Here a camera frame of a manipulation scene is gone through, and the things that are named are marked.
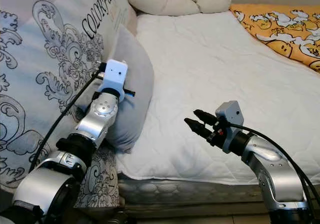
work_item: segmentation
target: bed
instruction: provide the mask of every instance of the bed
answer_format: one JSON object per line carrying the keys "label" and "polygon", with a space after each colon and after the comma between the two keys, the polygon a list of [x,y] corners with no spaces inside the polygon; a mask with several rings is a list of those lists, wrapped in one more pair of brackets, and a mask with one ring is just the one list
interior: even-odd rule
{"label": "bed", "polygon": [[231,12],[142,14],[136,38],[151,59],[155,86],[132,152],[116,155],[129,211],[199,214],[201,204],[202,214],[266,211],[240,158],[211,147],[183,122],[194,109],[214,113],[228,100],[239,101],[245,126],[273,138],[320,183],[319,73],[254,39]]}

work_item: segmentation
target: black cable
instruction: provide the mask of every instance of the black cable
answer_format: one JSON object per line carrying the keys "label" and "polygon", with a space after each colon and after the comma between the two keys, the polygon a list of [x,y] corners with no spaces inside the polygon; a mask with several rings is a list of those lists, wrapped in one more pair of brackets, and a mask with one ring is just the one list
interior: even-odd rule
{"label": "black cable", "polygon": [[[252,133],[262,137],[266,141],[270,142],[275,148],[277,148],[288,159],[288,161],[292,164],[293,168],[295,169],[295,171],[297,172],[297,174],[299,175],[299,177],[301,179],[302,185],[305,185],[305,182],[303,180],[305,180],[307,182],[307,184],[310,187],[313,195],[315,196],[315,199],[316,199],[318,205],[320,206],[320,196],[317,193],[316,188],[311,183],[311,181],[309,180],[307,175],[301,170],[301,168],[295,163],[295,161],[289,156],[289,154],[281,146],[279,146],[276,142],[274,142],[272,139],[270,139],[266,135],[264,135],[264,134],[262,134],[262,133],[260,133],[260,132],[258,132],[256,130],[250,129],[250,128],[245,127],[245,126],[232,124],[232,123],[228,123],[228,124],[229,124],[230,127],[234,127],[234,128],[238,128],[238,129],[242,129],[242,130],[246,130],[246,131],[252,132]],[[308,188],[306,188],[305,194],[306,194],[306,196],[307,196],[307,194],[309,194]]]}
{"label": "black cable", "polygon": [[55,130],[56,126],[59,124],[59,122],[62,120],[62,118],[67,114],[67,112],[70,110],[70,108],[72,107],[72,105],[74,105],[74,103],[77,101],[77,99],[80,97],[80,95],[86,90],[86,88],[93,82],[93,80],[95,78],[97,78],[98,74],[99,74],[99,70],[92,75],[91,79],[82,87],[82,89],[77,93],[77,95],[71,100],[71,102],[66,106],[65,110],[62,111],[61,115],[58,117],[58,119],[54,122],[54,124],[51,126],[50,130],[48,131],[48,133],[46,134],[46,136],[44,137],[44,139],[42,140],[37,152],[35,153],[35,156],[31,162],[31,166],[29,169],[29,172],[31,172],[35,166],[36,166],[36,161],[40,156],[40,153],[43,149],[43,147],[45,146],[46,142],[48,141],[50,135],[52,134],[52,132]]}

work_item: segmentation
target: gray pillow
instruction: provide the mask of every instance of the gray pillow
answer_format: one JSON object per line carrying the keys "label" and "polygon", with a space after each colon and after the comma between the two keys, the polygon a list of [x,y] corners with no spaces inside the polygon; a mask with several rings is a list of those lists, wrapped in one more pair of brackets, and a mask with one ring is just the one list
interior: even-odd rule
{"label": "gray pillow", "polygon": [[144,48],[124,26],[119,28],[109,58],[128,64],[124,88],[135,91],[135,96],[126,95],[120,102],[116,121],[106,139],[117,150],[130,151],[146,119],[154,89],[154,71]]}

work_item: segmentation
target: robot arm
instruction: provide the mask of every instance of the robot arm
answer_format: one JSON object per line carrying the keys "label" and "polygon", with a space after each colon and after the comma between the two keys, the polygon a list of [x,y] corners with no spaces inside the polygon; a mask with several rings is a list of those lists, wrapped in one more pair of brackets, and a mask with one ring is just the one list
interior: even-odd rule
{"label": "robot arm", "polygon": [[186,118],[193,132],[205,138],[212,146],[225,153],[233,152],[255,173],[269,210],[272,223],[310,223],[311,212],[297,172],[287,158],[271,143],[253,134],[230,127],[226,123],[243,124],[243,116],[237,101],[223,103],[216,110],[216,117],[202,110],[194,114],[205,124]]}
{"label": "robot arm", "polygon": [[1,224],[60,223],[63,211],[76,201],[93,153],[115,122],[127,69],[125,63],[108,61],[88,113],[67,138],[58,141],[58,150],[22,180],[12,206],[0,214]]}

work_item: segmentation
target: yellow cartoon-print blanket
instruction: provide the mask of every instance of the yellow cartoon-print blanket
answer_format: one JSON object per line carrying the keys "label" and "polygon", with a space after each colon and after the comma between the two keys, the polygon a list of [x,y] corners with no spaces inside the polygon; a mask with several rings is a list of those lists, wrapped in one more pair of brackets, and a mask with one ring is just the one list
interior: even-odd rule
{"label": "yellow cartoon-print blanket", "polygon": [[231,5],[230,10],[258,40],[320,73],[320,6]]}

